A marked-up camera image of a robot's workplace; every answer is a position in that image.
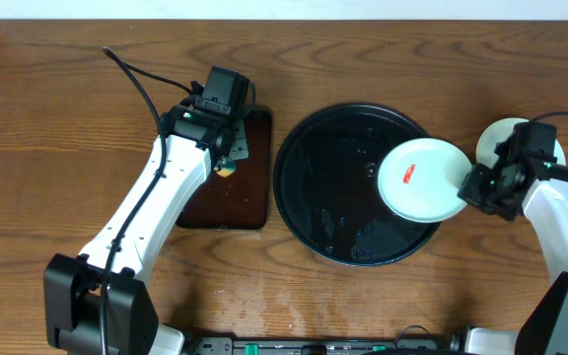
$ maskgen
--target wood grain surface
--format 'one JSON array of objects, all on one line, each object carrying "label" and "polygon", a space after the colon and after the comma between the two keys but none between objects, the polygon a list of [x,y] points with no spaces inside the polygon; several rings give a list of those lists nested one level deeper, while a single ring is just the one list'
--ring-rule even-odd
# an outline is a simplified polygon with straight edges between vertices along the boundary
[{"label": "wood grain surface", "polygon": [[[568,23],[0,21],[0,354],[58,353],[43,270],[96,234],[150,153],[150,113],[103,45],[185,83],[212,64],[250,77],[274,112],[271,164],[300,120],[338,103],[395,107],[471,157],[500,117],[568,109]],[[159,110],[182,98],[142,80]],[[568,162],[568,118],[552,122]],[[354,268],[298,242],[272,191],[268,216],[258,232],[174,229],[150,288],[161,321],[259,337],[515,330],[549,287],[522,218],[466,208],[409,258]]]}]

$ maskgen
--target white wall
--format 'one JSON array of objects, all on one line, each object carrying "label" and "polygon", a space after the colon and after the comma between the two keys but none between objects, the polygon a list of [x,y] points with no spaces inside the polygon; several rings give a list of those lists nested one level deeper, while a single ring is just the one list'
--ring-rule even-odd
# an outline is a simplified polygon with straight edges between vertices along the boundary
[{"label": "white wall", "polygon": [[568,20],[568,0],[0,0],[0,19]]}]

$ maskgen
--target orange sticker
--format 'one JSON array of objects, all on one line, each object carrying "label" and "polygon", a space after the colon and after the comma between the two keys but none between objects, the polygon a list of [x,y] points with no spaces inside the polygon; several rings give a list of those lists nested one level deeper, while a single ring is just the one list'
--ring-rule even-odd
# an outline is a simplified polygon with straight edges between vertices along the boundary
[{"label": "orange sticker", "polygon": [[411,176],[413,175],[413,172],[415,172],[415,164],[411,164],[411,166],[406,170],[406,174],[404,175],[402,182],[409,183],[411,181]]}]

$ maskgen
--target red mark on plate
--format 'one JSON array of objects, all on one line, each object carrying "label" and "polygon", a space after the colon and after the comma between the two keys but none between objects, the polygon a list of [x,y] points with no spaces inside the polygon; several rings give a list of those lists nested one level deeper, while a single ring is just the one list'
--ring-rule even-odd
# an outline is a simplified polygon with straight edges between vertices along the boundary
[{"label": "red mark on plate", "polygon": [[415,164],[411,164],[409,169],[406,170],[406,174],[404,175],[402,182],[409,183],[411,181],[411,176],[413,175],[413,172],[415,172]]}]

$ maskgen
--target green connector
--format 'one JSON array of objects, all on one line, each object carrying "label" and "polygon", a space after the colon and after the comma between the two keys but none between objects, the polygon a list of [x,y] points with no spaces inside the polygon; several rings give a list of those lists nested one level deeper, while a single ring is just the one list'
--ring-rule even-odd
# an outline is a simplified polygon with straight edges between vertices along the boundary
[{"label": "green connector", "polygon": [[257,355],[257,344],[245,345],[245,355]]}]

